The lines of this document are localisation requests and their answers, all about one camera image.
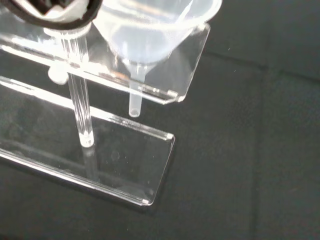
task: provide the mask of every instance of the clear plastic funnel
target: clear plastic funnel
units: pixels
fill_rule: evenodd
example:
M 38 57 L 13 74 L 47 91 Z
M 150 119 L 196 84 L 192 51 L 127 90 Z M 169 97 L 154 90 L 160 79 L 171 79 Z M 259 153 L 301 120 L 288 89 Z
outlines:
M 166 59 L 221 4 L 222 0 L 104 0 L 93 23 L 133 79 L 134 66 Z

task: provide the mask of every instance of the black fabric background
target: black fabric background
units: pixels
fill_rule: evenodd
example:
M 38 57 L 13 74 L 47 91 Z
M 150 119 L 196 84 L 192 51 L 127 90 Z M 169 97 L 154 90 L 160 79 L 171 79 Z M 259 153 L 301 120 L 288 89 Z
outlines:
M 151 209 L 0 163 L 0 233 L 52 240 L 319 240 L 319 12 L 317 0 L 224 0 L 186 99 L 143 102 L 139 121 L 177 137 Z M 36 81 L 47 70 L 0 57 L 7 77 L 27 71 Z M 127 116 L 126 94 L 104 91 L 107 100 L 99 103 L 102 93 L 90 91 L 91 103 Z

